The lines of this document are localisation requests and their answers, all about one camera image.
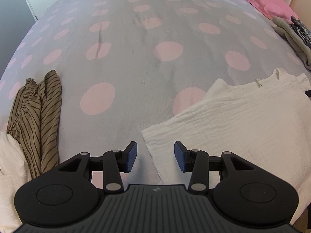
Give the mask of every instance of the brown striped garment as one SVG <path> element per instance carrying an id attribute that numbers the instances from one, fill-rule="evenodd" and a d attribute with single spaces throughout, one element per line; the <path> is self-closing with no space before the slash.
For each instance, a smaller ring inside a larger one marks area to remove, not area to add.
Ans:
<path id="1" fill-rule="evenodd" d="M 7 132 L 20 144 L 34 179 L 58 165 L 57 133 L 62 105 L 60 79 L 52 70 L 38 85 L 27 79 L 17 93 Z"/>

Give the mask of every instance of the white garment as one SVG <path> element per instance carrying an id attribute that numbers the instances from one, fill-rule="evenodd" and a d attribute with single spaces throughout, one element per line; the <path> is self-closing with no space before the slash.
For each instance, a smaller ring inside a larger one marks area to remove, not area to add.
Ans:
<path id="1" fill-rule="evenodd" d="M 311 101 L 305 74 L 274 70 L 260 82 L 228 86 L 217 79 L 201 102 L 142 131 L 164 184 L 188 186 L 174 157 L 174 142 L 211 156 L 231 151 L 289 182 L 299 194 L 292 223 L 311 202 Z M 210 188 L 219 183 L 210 172 Z"/>
<path id="2" fill-rule="evenodd" d="M 16 191 L 31 180 L 20 144 L 6 131 L 0 132 L 0 232 L 11 233 L 21 225 L 14 207 Z"/>

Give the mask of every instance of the bed sheet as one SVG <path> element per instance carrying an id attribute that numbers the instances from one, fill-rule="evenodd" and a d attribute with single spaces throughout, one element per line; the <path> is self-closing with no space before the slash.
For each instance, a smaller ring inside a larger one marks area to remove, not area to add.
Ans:
<path id="1" fill-rule="evenodd" d="M 143 129 L 201 100 L 217 78 L 246 84 L 276 67 L 311 79 L 271 21 L 245 0 L 60 0 L 0 80 L 0 128 L 25 80 L 55 69 L 63 87 L 60 161 L 136 141 L 136 162 L 122 177 L 155 184 L 161 180 Z"/>

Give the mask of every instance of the gray wall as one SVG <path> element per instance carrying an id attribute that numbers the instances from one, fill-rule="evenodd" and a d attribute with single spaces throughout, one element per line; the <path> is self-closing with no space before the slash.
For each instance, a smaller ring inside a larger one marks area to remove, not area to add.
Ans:
<path id="1" fill-rule="evenodd" d="M 0 0 L 0 77 L 34 23 L 25 0 Z"/>

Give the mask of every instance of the ribbed gray panel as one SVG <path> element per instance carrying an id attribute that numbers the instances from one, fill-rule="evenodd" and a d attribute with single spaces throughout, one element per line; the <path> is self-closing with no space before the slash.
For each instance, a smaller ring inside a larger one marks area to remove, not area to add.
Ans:
<path id="1" fill-rule="evenodd" d="M 107 196 L 87 219 L 62 229 L 23 225 L 16 233 L 290 233 L 290 225 L 249 229 L 217 214 L 209 199 L 189 194 L 184 186 L 131 185 L 128 191 Z"/>

